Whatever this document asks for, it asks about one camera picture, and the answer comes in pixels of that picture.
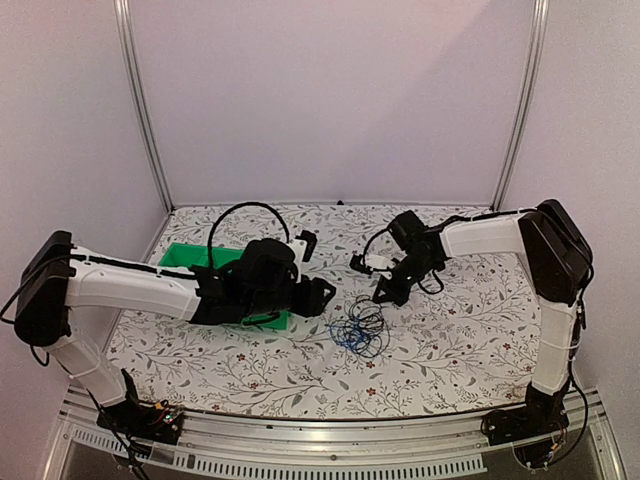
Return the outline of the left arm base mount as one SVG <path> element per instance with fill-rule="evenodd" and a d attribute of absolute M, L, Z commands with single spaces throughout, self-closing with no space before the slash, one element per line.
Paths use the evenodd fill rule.
<path fill-rule="evenodd" d="M 97 425 L 119 434 L 176 445 L 182 433 L 185 410 L 162 401 L 145 406 L 123 401 L 110 407 L 102 406 Z"/>

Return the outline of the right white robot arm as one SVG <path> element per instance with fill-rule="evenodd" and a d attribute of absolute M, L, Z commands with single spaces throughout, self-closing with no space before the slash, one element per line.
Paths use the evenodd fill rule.
<path fill-rule="evenodd" d="M 588 242 L 555 199 L 533 209 L 477 217 L 450 217 L 436 226 L 405 211 L 386 227 L 404 258 L 396 261 L 364 254 L 366 273 L 380 278 L 377 304 L 407 303 L 412 288 L 447 261 L 485 254 L 516 254 L 524 259 L 541 314 L 541 336 L 530 389 L 552 397 L 570 380 L 571 363 L 585 327 L 584 293 L 594 277 Z"/>

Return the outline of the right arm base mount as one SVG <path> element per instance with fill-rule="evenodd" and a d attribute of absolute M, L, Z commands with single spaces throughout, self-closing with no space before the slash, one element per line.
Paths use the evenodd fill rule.
<path fill-rule="evenodd" d="M 538 436 L 539 442 L 527 443 L 514 449 L 516 460 L 525 468 L 547 468 L 566 443 L 569 421 L 563 400 L 529 399 L 514 409 L 496 409 L 485 414 L 480 432 L 491 446 L 513 443 Z"/>

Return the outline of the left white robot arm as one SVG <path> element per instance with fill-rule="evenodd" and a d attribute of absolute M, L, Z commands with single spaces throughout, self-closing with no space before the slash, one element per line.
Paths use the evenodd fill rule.
<path fill-rule="evenodd" d="M 149 415 L 135 401 L 134 384 L 74 326 L 73 309 L 136 310 L 205 326 L 281 312 L 317 317 L 336 289 L 303 274 L 314 247 L 314 235 L 304 232 L 287 243 L 254 240 L 221 267 L 158 267 L 100 256 L 74 245 L 69 232 L 56 231 L 25 268 L 9 301 L 16 308 L 14 332 L 53 355 L 99 405 L 110 407 L 116 424 L 138 434 Z"/>

